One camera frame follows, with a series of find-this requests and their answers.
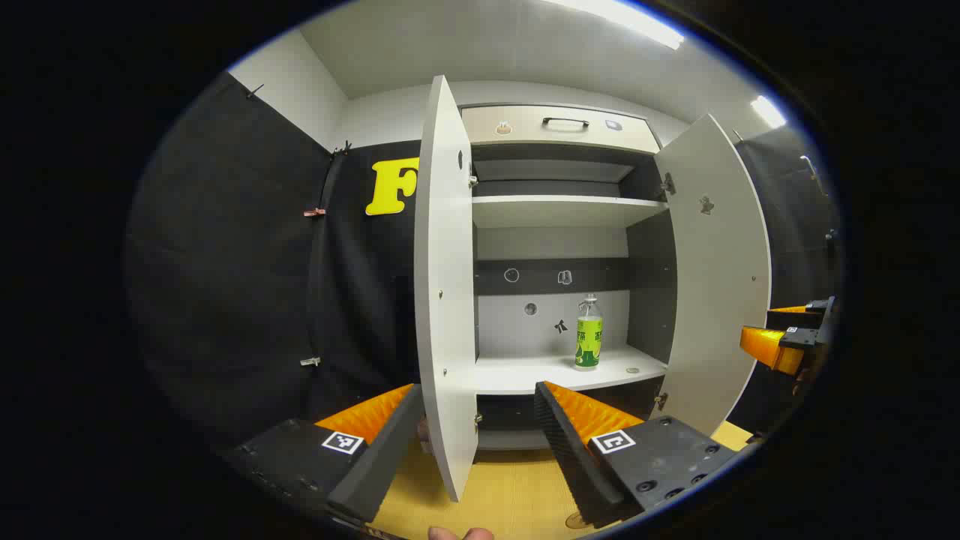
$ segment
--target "wooden floor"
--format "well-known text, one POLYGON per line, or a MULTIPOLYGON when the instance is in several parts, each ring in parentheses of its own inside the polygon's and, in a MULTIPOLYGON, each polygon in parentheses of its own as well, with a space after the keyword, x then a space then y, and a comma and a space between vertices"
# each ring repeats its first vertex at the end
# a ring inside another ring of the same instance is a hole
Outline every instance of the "wooden floor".
MULTIPOLYGON (((738 451, 749 436, 725 423, 713 439, 738 451)), ((488 528, 496 540, 565 540, 596 531, 568 528, 566 519, 576 512, 560 465, 549 450, 478 452, 463 500, 452 503, 437 462, 413 438, 370 525, 409 540, 425 540, 431 526, 446 527, 461 536, 471 527, 488 528)))

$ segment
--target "cabinet shelf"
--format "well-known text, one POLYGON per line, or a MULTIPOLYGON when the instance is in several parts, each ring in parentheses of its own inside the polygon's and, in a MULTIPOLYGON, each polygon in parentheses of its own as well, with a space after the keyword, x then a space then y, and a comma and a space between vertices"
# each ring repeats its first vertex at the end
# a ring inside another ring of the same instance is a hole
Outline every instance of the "cabinet shelf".
POLYGON ((620 345, 600 354, 600 364, 592 371, 573 369, 573 354, 562 356, 488 357, 476 361, 470 385, 477 394, 533 394, 542 380, 570 390, 590 390, 653 379, 666 374, 666 364, 642 351, 620 345), (636 373, 628 373, 636 368, 636 373))
POLYGON ((630 227, 668 208, 666 203, 585 195, 473 197, 479 229, 509 227, 630 227))

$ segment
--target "drawer handle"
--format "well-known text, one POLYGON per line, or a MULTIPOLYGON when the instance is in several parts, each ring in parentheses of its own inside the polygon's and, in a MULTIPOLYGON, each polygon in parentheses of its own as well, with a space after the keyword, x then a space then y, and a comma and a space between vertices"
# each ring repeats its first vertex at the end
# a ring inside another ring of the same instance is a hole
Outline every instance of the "drawer handle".
POLYGON ((582 124, 584 125, 584 129, 590 127, 590 123, 587 122, 587 120, 577 120, 576 118, 553 118, 553 117, 550 117, 550 116, 545 116, 545 117, 543 118, 543 125, 544 125, 544 126, 547 125, 547 123, 549 123, 550 120, 567 120, 567 121, 569 121, 569 122, 580 122, 580 123, 582 123, 582 124))

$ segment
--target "finger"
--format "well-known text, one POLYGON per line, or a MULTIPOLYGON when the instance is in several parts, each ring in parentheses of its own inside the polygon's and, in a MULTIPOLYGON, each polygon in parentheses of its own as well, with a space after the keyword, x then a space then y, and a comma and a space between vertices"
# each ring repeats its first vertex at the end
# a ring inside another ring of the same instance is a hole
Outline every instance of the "finger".
POLYGON ((431 527, 426 531, 428 540, 460 540, 452 530, 443 527, 431 527))
POLYGON ((464 540, 493 540, 493 533, 482 527, 474 527, 467 531, 464 540))

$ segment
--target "ceiling light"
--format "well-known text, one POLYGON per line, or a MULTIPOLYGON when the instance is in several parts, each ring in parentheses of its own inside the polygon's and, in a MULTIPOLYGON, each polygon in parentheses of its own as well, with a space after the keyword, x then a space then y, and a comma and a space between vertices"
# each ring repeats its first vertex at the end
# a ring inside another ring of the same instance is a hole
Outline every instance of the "ceiling light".
POLYGON ((759 114, 771 128, 778 128, 786 124, 786 118, 780 114, 780 111, 777 110, 774 104, 770 103, 770 100, 767 98, 757 96, 754 101, 750 102, 750 105, 754 106, 756 113, 759 114))
POLYGON ((677 50, 684 41, 684 37, 677 34, 669 26, 659 22, 654 17, 641 12, 637 6, 632 4, 618 2, 617 0, 543 0, 560 6, 565 6, 581 12, 593 13, 601 16, 610 22, 626 26, 627 28, 643 34, 650 39, 657 41, 677 50))

